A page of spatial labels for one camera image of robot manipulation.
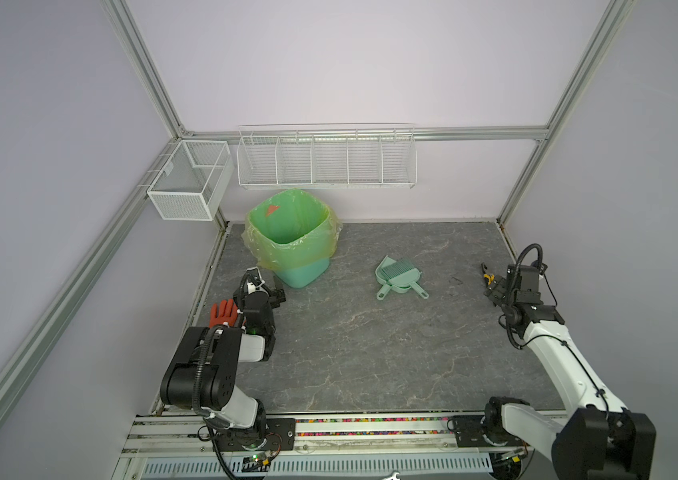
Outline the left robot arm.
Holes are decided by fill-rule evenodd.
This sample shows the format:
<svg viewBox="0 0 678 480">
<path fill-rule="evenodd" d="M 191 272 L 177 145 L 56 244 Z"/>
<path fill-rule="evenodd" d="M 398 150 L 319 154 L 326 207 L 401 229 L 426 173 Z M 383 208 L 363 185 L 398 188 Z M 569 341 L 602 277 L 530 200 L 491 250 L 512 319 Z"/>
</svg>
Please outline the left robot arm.
<svg viewBox="0 0 678 480">
<path fill-rule="evenodd" d="M 248 283 L 233 298 L 214 304 L 206 327 L 185 331 L 161 380 L 161 402 L 193 411 L 212 431 L 264 438 L 265 408 L 237 386 L 237 371 L 242 363 L 270 358 L 274 310 L 285 300 L 281 287 Z"/>
</svg>

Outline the green plastic dustpan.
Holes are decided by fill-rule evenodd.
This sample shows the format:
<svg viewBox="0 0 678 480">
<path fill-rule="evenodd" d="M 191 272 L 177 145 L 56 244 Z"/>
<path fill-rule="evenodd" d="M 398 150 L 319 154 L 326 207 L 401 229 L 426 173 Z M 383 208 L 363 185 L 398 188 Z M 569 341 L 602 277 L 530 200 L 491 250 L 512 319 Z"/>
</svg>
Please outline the green plastic dustpan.
<svg viewBox="0 0 678 480">
<path fill-rule="evenodd" d="M 390 291 L 406 293 L 411 288 L 414 288 L 422 298 L 429 297 L 429 294 L 418 285 L 421 271 L 407 259 L 397 261 L 385 256 L 376 267 L 375 276 L 381 285 L 376 293 L 378 300 L 384 300 Z"/>
</svg>

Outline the green hand brush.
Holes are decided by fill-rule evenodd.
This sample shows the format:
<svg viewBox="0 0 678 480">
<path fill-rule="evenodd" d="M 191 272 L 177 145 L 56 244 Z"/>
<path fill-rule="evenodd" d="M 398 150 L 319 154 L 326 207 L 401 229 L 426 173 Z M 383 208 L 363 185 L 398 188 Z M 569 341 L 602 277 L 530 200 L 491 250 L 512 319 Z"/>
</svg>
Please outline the green hand brush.
<svg viewBox="0 0 678 480">
<path fill-rule="evenodd" d="M 421 298 L 428 299 L 429 293 L 419 285 L 422 272 L 409 259 L 401 259 L 384 268 L 391 284 L 399 288 L 413 289 Z"/>
</svg>

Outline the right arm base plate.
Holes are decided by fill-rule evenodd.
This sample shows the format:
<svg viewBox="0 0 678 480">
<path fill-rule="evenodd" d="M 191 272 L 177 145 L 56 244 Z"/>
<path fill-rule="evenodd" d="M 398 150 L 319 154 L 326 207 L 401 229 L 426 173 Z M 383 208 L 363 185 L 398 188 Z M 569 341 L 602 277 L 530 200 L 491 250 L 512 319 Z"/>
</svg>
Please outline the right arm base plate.
<svg viewBox="0 0 678 480">
<path fill-rule="evenodd" d="M 447 422 L 458 448 L 492 447 L 486 440 L 482 414 L 455 415 Z"/>
</svg>

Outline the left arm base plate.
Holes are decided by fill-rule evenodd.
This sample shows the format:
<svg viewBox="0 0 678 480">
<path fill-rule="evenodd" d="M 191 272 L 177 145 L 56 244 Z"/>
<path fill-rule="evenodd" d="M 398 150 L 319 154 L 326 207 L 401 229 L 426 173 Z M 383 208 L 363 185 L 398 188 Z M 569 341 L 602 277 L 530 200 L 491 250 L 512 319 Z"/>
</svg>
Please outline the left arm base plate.
<svg viewBox="0 0 678 480">
<path fill-rule="evenodd" d="M 268 416 L 249 429 L 218 431 L 214 440 L 222 452 L 291 451 L 296 440 L 296 419 Z"/>
</svg>

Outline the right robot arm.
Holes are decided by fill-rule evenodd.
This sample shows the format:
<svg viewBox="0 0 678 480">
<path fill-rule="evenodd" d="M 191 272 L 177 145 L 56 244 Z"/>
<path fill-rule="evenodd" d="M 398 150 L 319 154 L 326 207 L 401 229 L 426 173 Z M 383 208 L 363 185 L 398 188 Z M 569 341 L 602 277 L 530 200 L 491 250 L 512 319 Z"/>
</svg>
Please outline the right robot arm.
<svg viewBox="0 0 678 480">
<path fill-rule="evenodd" d="M 656 428 L 631 411 L 594 372 L 575 345 L 562 316 L 543 303 L 545 266 L 511 265 L 505 277 L 483 273 L 486 296 L 501 308 L 511 345 L 532 351 L 560 395 L 563 423 L 529 403 L 493 397 L 485 408 L 484 437 L 500 446 L 518 438 L 551 461 L 560 479 L 647 479 Z"/>
</svg>

